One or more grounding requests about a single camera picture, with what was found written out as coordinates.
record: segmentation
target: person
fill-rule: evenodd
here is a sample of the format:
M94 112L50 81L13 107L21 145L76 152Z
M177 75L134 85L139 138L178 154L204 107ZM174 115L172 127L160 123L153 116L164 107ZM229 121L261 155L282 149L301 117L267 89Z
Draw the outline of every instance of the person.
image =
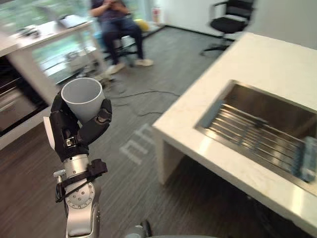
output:
M120 34L129 35L135 39L138 59L136 65L151 66L153 61L144 58L142 30L131 19L126 17L129 9L121 0L91 0L91 15L98 18L103 33L103 41L112 58L112 65L108 69L109 74L119 72L125 64L119 62L115 51L114 41L120 38Z

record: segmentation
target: stainless steel sink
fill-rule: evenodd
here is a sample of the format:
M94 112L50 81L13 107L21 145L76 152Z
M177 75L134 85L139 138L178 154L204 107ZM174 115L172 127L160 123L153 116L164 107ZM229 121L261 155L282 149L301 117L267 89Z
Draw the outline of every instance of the stainless steel sink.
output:
M317 196L300 173L306 137L317 137L317 112L232 80L197 130Z

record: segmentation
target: oven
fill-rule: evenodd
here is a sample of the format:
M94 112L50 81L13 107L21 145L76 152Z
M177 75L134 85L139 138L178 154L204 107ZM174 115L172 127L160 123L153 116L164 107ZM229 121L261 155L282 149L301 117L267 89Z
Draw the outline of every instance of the oven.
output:
M47 104L6 57L0 58L0 136L31 118Z

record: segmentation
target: white wall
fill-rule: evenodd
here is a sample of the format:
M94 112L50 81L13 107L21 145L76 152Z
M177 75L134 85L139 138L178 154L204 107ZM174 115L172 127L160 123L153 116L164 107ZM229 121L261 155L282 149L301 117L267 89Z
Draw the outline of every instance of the white wall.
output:
M207 25L209 6L220 1L156 0L156 4L162 8L166 24L220 35ZM317 0L258 0L255 7L247 31L317 49Z

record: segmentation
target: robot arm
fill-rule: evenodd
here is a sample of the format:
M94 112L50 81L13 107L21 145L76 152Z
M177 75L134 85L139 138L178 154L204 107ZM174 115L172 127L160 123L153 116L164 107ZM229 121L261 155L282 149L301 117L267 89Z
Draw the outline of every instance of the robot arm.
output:
M99 236L100 186L96 178L107 172L100 159L89 163L89 144L109 127L111 102L104 99L99 113L80 127L78 119L58 94L50 117L44 118L51 147L64 164L54 173L57 179L56 202L64 202L67 216L66 237L97 238Z

